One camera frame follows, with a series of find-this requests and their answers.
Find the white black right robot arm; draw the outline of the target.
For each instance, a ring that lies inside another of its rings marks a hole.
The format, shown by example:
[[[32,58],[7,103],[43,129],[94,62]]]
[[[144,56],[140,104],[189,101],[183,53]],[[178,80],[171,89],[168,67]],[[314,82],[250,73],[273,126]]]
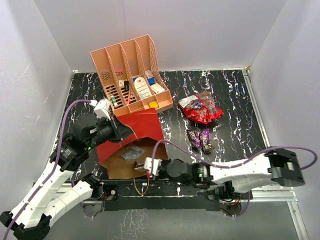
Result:
[[[305,184],[296,153],[280,147],[265,149],[248,159],[220,164],[152,159],[150,170],[155,175],[164,173],[170,180],[196,188],[223,186],[223,194],[230,199],[274,183],[282,187]]]

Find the purple brown snack packet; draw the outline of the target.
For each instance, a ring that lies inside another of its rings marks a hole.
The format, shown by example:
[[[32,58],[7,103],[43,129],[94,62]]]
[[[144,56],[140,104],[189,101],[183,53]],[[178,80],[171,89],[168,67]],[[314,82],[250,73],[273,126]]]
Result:
[[[186,135],[187,135],[189,142],[193,148],[196,148],[196,149],[202,148],[199,131],[187,129]]]

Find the red brown paper bag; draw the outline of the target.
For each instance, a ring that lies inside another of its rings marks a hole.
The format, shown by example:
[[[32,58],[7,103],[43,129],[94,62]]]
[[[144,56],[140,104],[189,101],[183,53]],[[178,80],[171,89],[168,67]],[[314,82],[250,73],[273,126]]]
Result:
[[[164,139],[158,114],[150,108],[119,116],[118,120],[133,133],[119,143],[108,141],[99,145],[96,148],[99,163],[111,180],[144,177],[146,158],[152,156],[157,141]]]

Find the silver grey snack packet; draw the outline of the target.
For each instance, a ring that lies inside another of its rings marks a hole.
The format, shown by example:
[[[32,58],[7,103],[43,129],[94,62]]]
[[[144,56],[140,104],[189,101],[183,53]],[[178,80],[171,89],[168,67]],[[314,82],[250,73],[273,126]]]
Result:
[[[121,155],[124,160],[136,160],[141,157],[145,151],[137,146],[129,146]]]

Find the dark chocolate snack packet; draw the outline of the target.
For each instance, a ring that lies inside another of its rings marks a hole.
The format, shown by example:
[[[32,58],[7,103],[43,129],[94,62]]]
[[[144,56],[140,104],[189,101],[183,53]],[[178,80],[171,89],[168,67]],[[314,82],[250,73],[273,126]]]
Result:
[[[135,171],[144,171],[145,170],[145,162],[144,161],[141,161],[141,162],[135,161],[132,168]]]

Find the red snack packet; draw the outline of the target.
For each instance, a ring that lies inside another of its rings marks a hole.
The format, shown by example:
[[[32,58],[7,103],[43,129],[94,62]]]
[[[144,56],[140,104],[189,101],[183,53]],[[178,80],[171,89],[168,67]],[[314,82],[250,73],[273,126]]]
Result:
[[[207,125],[223,116],[222,109],[216,106],[210,92],[204,91],[178,101],[186,118],[194,123]]]

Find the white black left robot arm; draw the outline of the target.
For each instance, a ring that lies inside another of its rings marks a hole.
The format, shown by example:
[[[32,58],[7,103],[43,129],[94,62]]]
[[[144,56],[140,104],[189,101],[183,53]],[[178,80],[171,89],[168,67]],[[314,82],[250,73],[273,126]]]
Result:
[[[110,119],[83,115],[59,141],[42,175],[25,198],[11,211],[0,215],[1,223],[18,240],[43,240],[52,225],[86,199],[103,195],[102,182],[91,173],[71,189],[54,198],[60,187],[88,159],[90,150],[106,142],[120,143],[133,130],[115,116]]]

